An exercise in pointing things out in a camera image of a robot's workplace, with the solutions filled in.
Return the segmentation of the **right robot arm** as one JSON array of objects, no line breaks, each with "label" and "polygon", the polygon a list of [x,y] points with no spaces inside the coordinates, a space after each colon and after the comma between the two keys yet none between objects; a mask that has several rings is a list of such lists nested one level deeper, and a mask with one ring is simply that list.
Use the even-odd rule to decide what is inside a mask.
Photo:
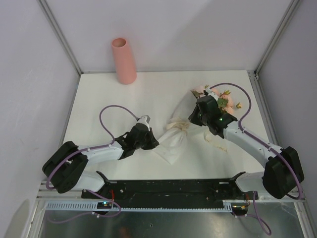
[{"label": "right robot arm", "polygon": [[206,126],[209,131],[243,149],[264,168],[263,172],[239,175],[229,185],[229,195],[240,199],[248,191],[266,190],[271,196],[282,199],[295,187],[303,197],[300,183],[304,180],[303,170],[297,151],[292,147],[285,149],[258,138],[241,126],[240,121],[231,114],[222,113],[213,96],[204,96],[196,101],[189,121],[198,126]]}]

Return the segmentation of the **cream printed ribbon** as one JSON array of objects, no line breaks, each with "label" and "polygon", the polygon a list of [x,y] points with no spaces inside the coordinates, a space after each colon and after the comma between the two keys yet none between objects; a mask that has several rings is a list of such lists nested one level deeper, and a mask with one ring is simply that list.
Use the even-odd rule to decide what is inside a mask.
[{"label": "cream printed ribbon", "polygon": [[213,135],[206,126],[197,126],[188,120],[172,118],[170,123],[166,125],[166,132],[172,133],[170,145],[180,152],[186,149],[189,137],[200,135],[206,143],[224,153],[228,153],[225,145],[217,142],[216,139],[212,139]]}]

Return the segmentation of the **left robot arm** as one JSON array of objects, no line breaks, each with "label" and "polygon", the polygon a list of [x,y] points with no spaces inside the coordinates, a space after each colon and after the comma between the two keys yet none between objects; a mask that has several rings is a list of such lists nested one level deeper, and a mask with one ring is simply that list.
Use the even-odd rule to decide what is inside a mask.
[{"label": "left robot arm", "polygon": [[104,198],[109,194],[106,177],[99,171],[85,171],[86,167],[125,159],[138,149],[152,150],[158,145],[152,128],[137,123],[130,132],[106,145],[81,148],[72,141],[65,142],[43,165],[42,171],[52,184],[48,189],[58,193],[88,189],[98,198]]}]

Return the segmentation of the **pink flower bouquet white wrap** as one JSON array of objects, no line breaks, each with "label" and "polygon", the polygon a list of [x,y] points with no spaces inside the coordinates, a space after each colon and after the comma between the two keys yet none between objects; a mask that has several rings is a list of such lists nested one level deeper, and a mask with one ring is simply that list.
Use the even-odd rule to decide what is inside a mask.
[{"label": "pink flower bouquet white wrap", "polygon": [[203,134],[204,140],[212,146],[226,151],[218,142],[214,142],[211,132],[204,127],[189,122],[189,115],[192,113],[196,101],[204,96],[204,90],[211,92],[219,100],[218,107],[223,113],[234,114],[242,108],[240,102],[234,103],[231,92],[225,90],[220,93],[217,89],[210,89],[208,85],[199,86],[187,93],[176,107],[169,123],[166,125],[165,133],[158,139],[159,146],[154,151],[165,159],[169,164],[174,164],[185,152],[189,142],[189,136]]}]

